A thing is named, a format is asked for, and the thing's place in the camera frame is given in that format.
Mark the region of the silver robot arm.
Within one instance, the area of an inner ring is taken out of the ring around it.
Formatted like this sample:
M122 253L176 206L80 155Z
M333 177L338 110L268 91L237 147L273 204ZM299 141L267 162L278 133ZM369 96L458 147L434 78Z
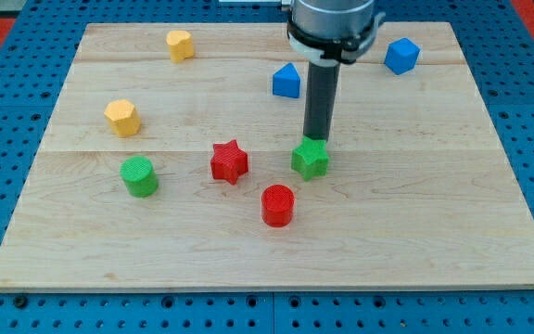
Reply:
M375 0L293 0L286 32L291 47L311 64L351 65L368 52L385 20Z

